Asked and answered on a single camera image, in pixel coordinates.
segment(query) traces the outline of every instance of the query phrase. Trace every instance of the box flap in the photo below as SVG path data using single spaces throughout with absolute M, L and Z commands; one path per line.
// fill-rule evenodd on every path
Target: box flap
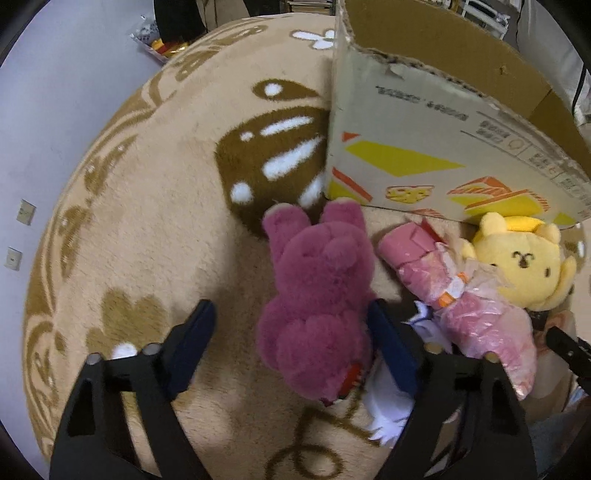
M 576 160 L 583 171 L 591 178 L 591 153 L 573 117 L 554 92 L 550 92 L 536 107 L 528 120 L 552 138 L 564 152 Z
M 355 43 L 422 61 L 529 117 L 550 91 L 535 68 L 454 12 L 421 0 L 346 0 Z

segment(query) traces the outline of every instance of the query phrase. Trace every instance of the wall switch plate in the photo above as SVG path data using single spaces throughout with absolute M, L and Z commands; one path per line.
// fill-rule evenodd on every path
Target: wall switch plate
M 21 258 L 21 252 L 13 248 L 8 248 L 8 253 L 6 255 L 6 263 L 4 264 L 4 266 L 6 268 L 10 268 L 10 270 L 18 271 L 18 269 L 21 267 Z
M 35 208 L 36 207 L 34 205 L 30 204 L 26 200 L 21 200 L 21 207 L 18 209 L 17 220 L 21 223 L 24 223 L 25 225 L 31 225 Z

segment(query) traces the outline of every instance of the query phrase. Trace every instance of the yellow plush toy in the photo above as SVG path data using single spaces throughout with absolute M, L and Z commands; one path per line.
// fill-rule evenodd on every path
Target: yellow plush toy
M 568 296 L 577 270 L 573 257 L 561 260 L 560 230 L 531 217 L 487 213 L 464 257 L 499 267 L 512 287 L 500 288 L 511 303 L 533 312 L 551 310 Z

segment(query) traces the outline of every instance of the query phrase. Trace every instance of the cardboard box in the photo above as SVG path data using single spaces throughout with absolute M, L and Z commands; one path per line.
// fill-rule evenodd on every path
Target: cardboard box
M 591 217 L 591 155 L 509 45 L 420 0 L 340 0 L 325 192 L 478 222 Z

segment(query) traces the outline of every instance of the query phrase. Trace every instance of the fluffy carpet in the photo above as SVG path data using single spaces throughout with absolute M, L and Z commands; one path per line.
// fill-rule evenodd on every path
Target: fluffy carpet
M 262 212 L 275 202 L 317 212 L 324 202 L 333 20 L 288 14 L 220 27 L 123 104 L 82 159 L 41 240 L 25 306 L 25 391 L 46 456 L 89 353 L 133 354 L 209 298 L 217 331 L 174 408 L 212 477 L 377 473 L 389 450 L 368 440 L 359 392 L 331 408 L 303 401 L 254 348 L 274 295 Z M 278 158 L 299 160 L 283 168 Z M 373 240 L 418 219 L 364 212 Z M 372 286 L 408 300 L 381 264 Z M 569 379 L 558 383 L 528 411 L 559 410 Z M 125 404 L 142 464 L 155 472 L 134 399 Z

